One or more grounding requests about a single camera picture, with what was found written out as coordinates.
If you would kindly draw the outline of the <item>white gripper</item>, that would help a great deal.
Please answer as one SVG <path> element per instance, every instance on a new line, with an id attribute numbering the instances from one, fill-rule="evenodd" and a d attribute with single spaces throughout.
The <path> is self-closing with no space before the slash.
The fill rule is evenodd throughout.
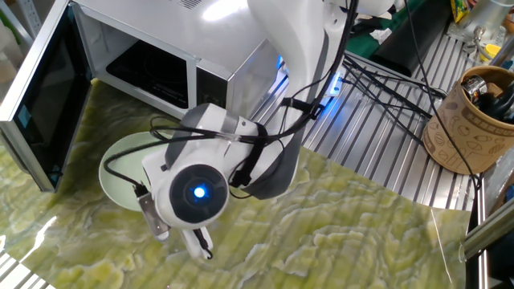
<path id="1" fill-rule="evenodd" d="M 196 230 L 180 230 L 182 240 L 192 258 L 212 259 L 214 244 L 207 228 Z"/>

